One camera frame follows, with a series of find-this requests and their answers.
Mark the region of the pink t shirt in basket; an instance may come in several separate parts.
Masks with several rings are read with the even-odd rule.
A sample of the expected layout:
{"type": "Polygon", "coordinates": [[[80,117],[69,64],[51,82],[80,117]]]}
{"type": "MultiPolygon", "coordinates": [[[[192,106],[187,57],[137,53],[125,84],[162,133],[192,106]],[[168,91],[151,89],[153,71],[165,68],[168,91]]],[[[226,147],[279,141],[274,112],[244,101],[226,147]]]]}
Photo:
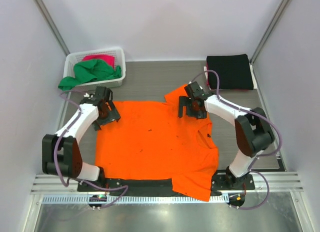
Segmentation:
{"type": "Polygon", "coordinates": [[[87,55],[82,59],[82,61],[93,60],[93,59],[103,60],[113,68],[115,67],[115,57],[111,55],[104,55],[104,54],[87,55]]]}

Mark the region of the green t shirt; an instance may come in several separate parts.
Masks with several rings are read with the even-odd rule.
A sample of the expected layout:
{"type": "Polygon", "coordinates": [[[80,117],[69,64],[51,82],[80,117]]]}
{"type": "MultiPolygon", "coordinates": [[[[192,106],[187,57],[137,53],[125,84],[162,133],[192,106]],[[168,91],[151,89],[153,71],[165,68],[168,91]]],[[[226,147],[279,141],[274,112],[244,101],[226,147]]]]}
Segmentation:
{"type": "Polygon", "coordinates": [[[90,82],[118,79],[122,76],[121,66],[113,68],[101,59],[91,59],[78,62],[73,67],[74,76],[61,79],[58,88],[62,91],[90,82]]]}

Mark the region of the white plastic basket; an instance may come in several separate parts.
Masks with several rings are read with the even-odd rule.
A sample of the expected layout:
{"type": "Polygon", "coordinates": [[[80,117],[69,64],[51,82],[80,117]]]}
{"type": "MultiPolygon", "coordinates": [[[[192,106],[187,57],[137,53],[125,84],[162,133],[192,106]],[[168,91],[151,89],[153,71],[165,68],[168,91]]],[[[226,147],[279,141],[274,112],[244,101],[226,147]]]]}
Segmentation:
{"type": "Polygon", "coordinates": [[[75,76],[74,65],[80,62],[87,55],[110,55],[114,57],[115,66],[121,67],[121,77],[112,80],[89,82],[76,86],[77,89],[88,91],[94,90],[97,86],[105,86],[109,88],[119,87],[122,85],[123,80],[126,77],[126,61],[125,54],[122,48],[120,47],[111,47],[97,50],[89,50],[82,52],[70,53],[67,55],[64,63],[63,77],[66,76],[75,76]]]}

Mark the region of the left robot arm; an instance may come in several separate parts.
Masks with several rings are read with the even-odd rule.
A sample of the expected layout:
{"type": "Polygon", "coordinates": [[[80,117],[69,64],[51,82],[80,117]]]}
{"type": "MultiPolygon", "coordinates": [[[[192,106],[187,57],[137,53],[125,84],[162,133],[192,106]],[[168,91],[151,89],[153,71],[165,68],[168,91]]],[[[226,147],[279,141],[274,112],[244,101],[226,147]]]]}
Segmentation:
{"type": "Polygon", "coordinates": [[[99,131],[106,124],[118,122],[121,116],[110,88],[98,86],[94,93],[82,95],[79,103],[73,102],[77,110],[71,119],[55,134],[43,137],[42,171],[58,176],[65,187],[73,179],[102,191],[107,184],[104,169],[83,162],[79,142],[90,126],[99,131]]]}

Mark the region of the right aluminium frame post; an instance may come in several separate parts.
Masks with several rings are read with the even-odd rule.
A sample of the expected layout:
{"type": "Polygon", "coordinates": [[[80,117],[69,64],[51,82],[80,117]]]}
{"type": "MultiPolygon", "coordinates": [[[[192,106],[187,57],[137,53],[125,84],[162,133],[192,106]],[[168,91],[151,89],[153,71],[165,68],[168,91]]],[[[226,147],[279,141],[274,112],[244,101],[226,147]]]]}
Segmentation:
{"type": "Polygon", "coordinates": [[[280,4],[277,6],[277,9],[269,22],[262,38],[260,39],[253,55],[251,56],[249,62],[253,64],[256,59],[258,58],[259,54],[261,53],[262,49],[264,48],[265,44],[267,43],[269,37],[271,36],[272,32],[275,30],[277,24],[280,22],[283,14],[285,13],[287,7],[289,6],[291,0],[281,0],[280,4]]]}

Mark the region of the folded black t shirt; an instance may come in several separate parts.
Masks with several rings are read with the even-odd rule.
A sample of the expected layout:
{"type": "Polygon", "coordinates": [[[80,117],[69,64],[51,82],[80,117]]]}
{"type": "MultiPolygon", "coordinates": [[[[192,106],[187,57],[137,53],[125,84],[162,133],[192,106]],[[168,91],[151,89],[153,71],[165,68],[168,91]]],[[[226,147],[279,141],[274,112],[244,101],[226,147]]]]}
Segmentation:
{"type": "Polygon", "coordinates": [[[254,83],[247,54],[231,56],[207,56],[208,70],[215,71],[219,76],[219,83],[215,74],[208,73],[207,81],[211,89],[217,85],[221,90],[253,90],[254,83]]]}

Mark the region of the aluminium front rail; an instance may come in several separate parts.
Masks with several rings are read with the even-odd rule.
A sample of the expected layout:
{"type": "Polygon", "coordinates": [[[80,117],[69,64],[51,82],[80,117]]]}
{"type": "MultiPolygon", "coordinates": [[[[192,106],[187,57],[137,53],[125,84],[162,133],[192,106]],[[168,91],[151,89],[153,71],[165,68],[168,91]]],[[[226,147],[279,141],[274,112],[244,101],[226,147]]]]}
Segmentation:
{"type": "MultiPolygon", "coordinates": [[[[252,173],[255,190],[265,192],[266,182],[271,192],[301,192],[303,185],[296,172],[262,172],[261,175],[252,173]]],[[[32,194],[63,194],[76,193],[78,183],[71,181],[69,187],[62,185],[60,179],[53,175],[37,175],[31,187],[32,194]]]]}

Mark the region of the aluminium frame post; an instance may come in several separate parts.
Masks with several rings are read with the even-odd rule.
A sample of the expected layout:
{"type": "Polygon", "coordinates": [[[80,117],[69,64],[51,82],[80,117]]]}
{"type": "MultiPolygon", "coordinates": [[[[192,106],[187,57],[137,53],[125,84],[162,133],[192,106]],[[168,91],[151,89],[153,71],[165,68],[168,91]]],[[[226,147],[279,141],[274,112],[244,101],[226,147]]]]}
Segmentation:
{"type": "Polygon", "coordinates": [[[43,2],[43,0],[33,0],[37,6],[37,8],[39,9],[41,15],[43,16],[46,24],[48,25],[49,29],[51,30],[52,34],[54,35],[58,45],[60,46],[60,48],[62,49],[62,51],[64,52],[64,54],[67,56],[68,54],[70,54],[70,51],[61,35],[61,33],[58,30],[58,27],[56,26],[53,18],[51,17],[45,3],[43,2]]]}
{"type": "Polygon", "coordinates": [[[256,59],[258,58],[259,54],[261,53],[262,49],[264,48],[265,44],[267,43],[269,37],[271,36],[272,32],[275,30],[277,24],[280,22],[283,14],[285,13],[287,7],[289,6],[291,0],[281,0],[280,4],[277,6],[277,9],[269,22],[262,38],[260,39],[253,55],[251,56],[249,62],[253,64],[256,59]]]}

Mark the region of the left aluminium frame post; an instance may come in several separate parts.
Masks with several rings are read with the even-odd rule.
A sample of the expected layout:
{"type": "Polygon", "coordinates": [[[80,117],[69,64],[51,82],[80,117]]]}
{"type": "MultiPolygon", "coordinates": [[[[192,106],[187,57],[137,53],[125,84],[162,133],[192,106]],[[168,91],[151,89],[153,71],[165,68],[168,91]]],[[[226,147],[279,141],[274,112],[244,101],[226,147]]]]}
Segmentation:
{"type": "Polygon", "coordinates": [[[37,6],[37,8],[39,9],[41,15],[43,16],[46,24],[48,25],[49,29],[51,30],[52,34],[54,35],[58,45],[60,46],[60,48],[62,49],[62,51],[64,52],[64,54],[67,56],[68,54],[70,54],[70,51],[61,35],[61,33],[58,30],[58,27],[56,26],[53,18],[51,17],[45,3],[43,2],[43,0],[33,0],[37,6]]]}

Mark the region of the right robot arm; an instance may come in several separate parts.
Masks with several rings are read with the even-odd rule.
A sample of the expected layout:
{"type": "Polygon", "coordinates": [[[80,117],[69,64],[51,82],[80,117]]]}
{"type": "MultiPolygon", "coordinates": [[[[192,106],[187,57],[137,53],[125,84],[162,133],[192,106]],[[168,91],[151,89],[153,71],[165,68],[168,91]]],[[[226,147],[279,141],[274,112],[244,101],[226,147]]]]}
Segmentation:
{"type": "Polygon", "coordinates": [[[185,96],[178,101],[178,117],[183,115],[205,119],[215,114],[235,128],[238,152],[225,170],[225,183],[230,189],[238,189],[246,180],[253,162],[275,140],[270,123],[260,107],[250,109],[232,103],[218,92],[205,92],[197,82],[184,87],[185,96]]]}

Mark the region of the folded pink t shirt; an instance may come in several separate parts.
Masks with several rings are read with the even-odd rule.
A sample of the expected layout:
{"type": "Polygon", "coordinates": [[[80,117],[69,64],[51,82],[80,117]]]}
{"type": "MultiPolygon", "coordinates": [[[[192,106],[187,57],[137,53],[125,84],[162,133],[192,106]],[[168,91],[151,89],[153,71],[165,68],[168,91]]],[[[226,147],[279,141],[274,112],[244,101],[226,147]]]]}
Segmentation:
{"type": "Polygon", "coordinates": [[[208,76],[208,73],[207,73],[207,70],[208,70],[208,65],[207,65],[207,64],[203,67],[203,70],[204,70],[206,85],[207,85],[208,88],[210,89],[210,84],[209,84],[209,80],[208,80],[208,77],[209,77],[209,76],[208,76]]]}

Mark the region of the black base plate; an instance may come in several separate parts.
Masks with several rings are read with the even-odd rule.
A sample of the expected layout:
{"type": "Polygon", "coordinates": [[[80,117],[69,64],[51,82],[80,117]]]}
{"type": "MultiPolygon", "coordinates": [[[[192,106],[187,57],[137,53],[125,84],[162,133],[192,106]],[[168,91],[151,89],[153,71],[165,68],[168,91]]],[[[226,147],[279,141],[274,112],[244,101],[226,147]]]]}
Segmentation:
{"type": "MultiPolygon", "coordinates": [[[[237,190],[240,193],[246,193],[250,190],[254,190],[255,183],[253,177],[247,174],[241,179],[232,179],[229,181],[228,177],[222,173],[221,170],[216,172],[211,179],[210,195],[218,196],[228,190],[235,192],[237,190]]],[[[93,184],[106,187],[106,188],[119,188],[127,185],[128,191],[126,196],[151,196],[151,197],[172,197],[172,196],[184,196],[184,194],[175,192],[173,190],[172,180],[124,180],[124,179],[112,179],[105,178],[104,174],[100,174],[97,181],[93,184]]]]}

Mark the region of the orange t shirt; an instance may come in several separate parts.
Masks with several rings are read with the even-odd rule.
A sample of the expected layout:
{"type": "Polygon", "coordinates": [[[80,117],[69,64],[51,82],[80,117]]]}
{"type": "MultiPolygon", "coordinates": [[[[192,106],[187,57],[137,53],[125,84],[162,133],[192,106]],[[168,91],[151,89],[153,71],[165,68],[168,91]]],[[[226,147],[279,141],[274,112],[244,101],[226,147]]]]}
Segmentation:
{"type": "Polygon", "coordinates": [[[219,165],[212,122],[178,116],[183,87],[165,101],[115,101],[120,120],[97,132],[95,164],[107,178],[170,179],[174,192],[209,201],[219,165]]]}

